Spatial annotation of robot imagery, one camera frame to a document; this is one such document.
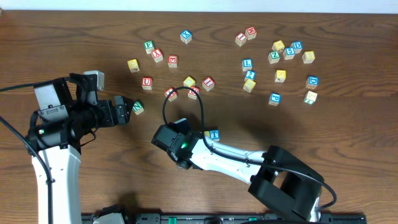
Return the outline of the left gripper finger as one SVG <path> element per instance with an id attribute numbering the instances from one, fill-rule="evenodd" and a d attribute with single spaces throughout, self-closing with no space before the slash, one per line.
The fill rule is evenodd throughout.
<path id="1" fill-rule="evenodd" d="M 125 105 L 117 105 L 116 114 L 118 118 L 118 124 L 127 124 L 130 119 L 130 112 Z"/>
<path id="2" fill-rule="evenodd" d="M 118 113 L 130 113 L 134 104 L 134 100 L 125 96 L 115 96 L 115 108 Z"/>

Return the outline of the blue T block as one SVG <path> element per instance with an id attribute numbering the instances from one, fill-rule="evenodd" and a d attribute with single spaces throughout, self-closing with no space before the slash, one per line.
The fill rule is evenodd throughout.
<path id="1" fill-rule="evenodd" d="M 210 138 L 213 141 L 219 141 L 220 140 L 220 131 L 218 129 L 210 130 Z"/>

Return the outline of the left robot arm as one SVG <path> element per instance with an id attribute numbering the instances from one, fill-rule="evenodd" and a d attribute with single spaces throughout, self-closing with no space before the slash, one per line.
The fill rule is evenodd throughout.
<path id="1" fill-rule="evenodd" d="M 38 188 L 39 223 L 81 223 L 78 175 L 82 137 L 126 124 L 133 100 L 99 100 L 104 73 L 71 73 L 34 86 L 39 110 L 26 136 Z"/>

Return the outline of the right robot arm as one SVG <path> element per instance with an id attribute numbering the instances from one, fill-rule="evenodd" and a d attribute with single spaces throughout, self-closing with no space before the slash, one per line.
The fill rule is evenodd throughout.
<path id="1" fill-rule="evenodd" d="M 220 172 L 249 185 L 249 193 L 287 220 L 318 222 L 323 177 L 278 146 L 245 151 L 190 128 L 186 119 L 161 125 L 151 143 L 181 168 Z"/>

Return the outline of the red U block left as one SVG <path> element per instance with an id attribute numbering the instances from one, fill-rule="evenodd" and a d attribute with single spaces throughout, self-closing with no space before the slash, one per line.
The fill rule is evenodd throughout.
<path id="1" fill-rule="evenodd" d="M 141 82 L 142 88 L 144 90 L 152 90 L 153 80 L 151 77 L 143 77 Z"/>

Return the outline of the red U block centre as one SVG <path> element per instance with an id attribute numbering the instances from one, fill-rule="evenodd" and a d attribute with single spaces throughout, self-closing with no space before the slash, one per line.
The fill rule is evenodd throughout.
<path id="1" fill-rule="evenodd" d="M 197 94 L 200 92 L 200 89 L 196 86 L 192 86 L 188 91 L 188 97 L 196 100 Z"/>

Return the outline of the red X block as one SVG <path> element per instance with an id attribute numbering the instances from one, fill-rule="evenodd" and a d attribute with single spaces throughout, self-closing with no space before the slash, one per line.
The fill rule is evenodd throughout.
<path id="1" fill-rule="evenodd" d="M 155 49 L 151 52 L 152 58 L 154 59 L 155 63 L 158 63 L 164 59 L 163 53 L 160 49 Z"/>

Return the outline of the red E block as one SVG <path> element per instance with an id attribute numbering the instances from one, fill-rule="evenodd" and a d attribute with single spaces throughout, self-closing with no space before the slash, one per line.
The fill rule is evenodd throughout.
<path id="1" fill-rule="evenodd" d="M 168 57 L 168 66 L 170 68 L 178 67 L 178 56 L 177 55 L 169 55 Z"/>

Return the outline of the red I block left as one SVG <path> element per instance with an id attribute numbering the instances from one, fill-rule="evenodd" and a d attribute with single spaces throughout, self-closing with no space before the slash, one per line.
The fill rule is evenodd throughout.
<path id="1" fill-rule="evenodd" d="M 202 81 L 202 86 L 206 91 L 210 91 L 215 86 L 215 81 L 211 77 L 206 77 Z"/>

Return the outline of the red i block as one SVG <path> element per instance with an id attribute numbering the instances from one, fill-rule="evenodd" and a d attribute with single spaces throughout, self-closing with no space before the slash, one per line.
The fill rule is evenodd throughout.
<path id="1" fill-rule="evenodd" d="M 247 36 L 244 34 L 244 33 L 242 33 L 242 32 L 240 32 L 236 37 L 235 37 L 235 43 L 238 45 L 238 46 L 242 46 L 242 45 L 244 45 L 245 43 L 246 43 L 246 41 L 247 41 Z"/>
<path id="2" fill-rule="evenodd" d="M 215 81 L 211 77 L 206 77 L 202 81 L 202 86 L 206 91 L 210 91 L 215 86 Z"/>

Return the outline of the blue X block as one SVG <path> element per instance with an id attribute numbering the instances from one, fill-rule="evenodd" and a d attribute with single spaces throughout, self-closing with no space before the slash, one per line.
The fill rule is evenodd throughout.
<path id="1" fill-rule="evenodd" d="M 188 44 L 192 40 L 192 33 L 189 30 L 184 30 L 180 34 L 180 39 L 183 43 Z"/>

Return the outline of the yellow S block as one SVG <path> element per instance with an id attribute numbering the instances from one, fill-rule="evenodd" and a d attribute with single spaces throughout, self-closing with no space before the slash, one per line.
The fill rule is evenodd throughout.
<path id="1" fill-rule="evenodd" d="M 254 87 L 256 86 L 256 82 L 252 79 L 247 79 L 244 83 L 243 90 L 247 91 L 248 93 L 252 92 Z"/>

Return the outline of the blue 2 block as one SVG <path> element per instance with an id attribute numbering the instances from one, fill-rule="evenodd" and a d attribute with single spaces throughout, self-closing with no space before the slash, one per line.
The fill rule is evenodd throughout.
<path id="1" fill-rule="evenodd" d="M 246 82 L 247 80 L 254 80 L 256 77 L 256 72 L 253 70 L 247 70 L 245 77 L 244 77 L 244 81 Z"/>

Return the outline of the yellow block top right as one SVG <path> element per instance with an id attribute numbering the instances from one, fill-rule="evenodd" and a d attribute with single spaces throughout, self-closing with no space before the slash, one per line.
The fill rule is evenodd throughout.
<path id="1" fill-rule="evenodd" d="M 284 45 L 283 41 L 281 41 L 281 40 L 274 42 L 272 45 L 273 51 L 282 53 L 284 51 L 284 49 L 285 49 L 285 45 Z"/>

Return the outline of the yellow 8 block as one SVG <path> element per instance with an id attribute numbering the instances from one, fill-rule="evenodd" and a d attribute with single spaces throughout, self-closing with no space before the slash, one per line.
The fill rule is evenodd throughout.
<path id="1" fill-rule="evenodd" d="M 314 51 L 306 51 L 302 55 L 304 64 L 312 63 L 316 59 Z"/>

